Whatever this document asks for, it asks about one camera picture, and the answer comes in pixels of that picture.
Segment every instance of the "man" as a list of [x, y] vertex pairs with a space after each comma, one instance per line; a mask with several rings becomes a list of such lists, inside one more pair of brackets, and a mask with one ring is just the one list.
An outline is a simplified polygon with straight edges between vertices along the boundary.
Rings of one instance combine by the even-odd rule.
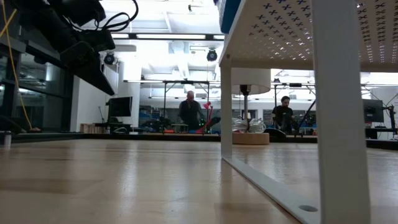
[[280, 100], [282, 105], [279, 105], [272, 110], [272, 117], [274, 124], [280, 127], [280, 130], [286, 133], [292, 132], [293, 110], [289, 108], [290, 98], [288, 96], [282, 97]]
[[178, 113], [184, 124], [188, 125], [189, 130], [197, 130], [200, 128], [198, 114], [201, 119], [205, 117], [200, 111], [200, 104], [195, 101], [194, 98], [195, 94], [193, 91], [189, 91], [187, 93], [187, 100], [180, 103], [180, 112]]

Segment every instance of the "spotlight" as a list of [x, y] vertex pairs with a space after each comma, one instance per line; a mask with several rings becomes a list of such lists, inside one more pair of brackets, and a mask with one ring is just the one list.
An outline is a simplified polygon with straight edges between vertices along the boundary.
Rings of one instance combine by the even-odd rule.
[[216, 50], [210, 49], [209, 52], [207, 53], [207, 61], [214, 62], [215, 60], [217, 60]]
[[107, 65], [114, 65], [118, 62], [116, 57], [114, 56], [114, 52], [108, 52], [106, 53], [106, 56], [104, 58], [104, 63]]

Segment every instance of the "monitor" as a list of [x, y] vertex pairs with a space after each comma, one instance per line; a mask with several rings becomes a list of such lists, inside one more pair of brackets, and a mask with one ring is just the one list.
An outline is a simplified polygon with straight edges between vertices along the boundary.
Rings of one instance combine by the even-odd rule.
[[132, 97], [109, 99], [109, 117], [131, 116]]
[[363, 100], [365, 122], [384, 122], [383, 102], [381, 100]]

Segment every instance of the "white table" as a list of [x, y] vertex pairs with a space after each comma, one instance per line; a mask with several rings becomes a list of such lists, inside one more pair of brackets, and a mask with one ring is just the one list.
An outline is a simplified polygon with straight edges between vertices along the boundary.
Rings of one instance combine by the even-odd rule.
[[[398, 1], [360, 3], [242, 0], [221, 54], [223, 159], [304, 223], [370, 223], [359, 72], [398, 72]], [[232, 156], [233, 67], [315, 70], [320, 207]]]

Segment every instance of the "ceiling light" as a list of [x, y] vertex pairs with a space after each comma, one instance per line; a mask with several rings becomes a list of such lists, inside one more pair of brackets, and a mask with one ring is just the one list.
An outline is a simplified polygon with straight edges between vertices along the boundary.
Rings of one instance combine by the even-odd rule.
[[206, 39], [206, 35], [195, 34], [137, 34], [138, 39]]
[[189, 46], [190, 50], [202, 50], [202, 51], [208, 51], [209, 48], [205, 46]]
[[129, 34], [112, 34], [113, 38], [129, 38]]
[[171, 96], [166, 96], [166, 97], [161, 97], [161, 96], [150, 96], [148, 97], [149, 99], [179, 99], [179, 97], [171, 97]]
[[215, 40], [225, 40], [225, 36], [224, 35], [214, 35], [213, 38]]
[[163, 83], [162, 80], [124, 80], [129, 83]]

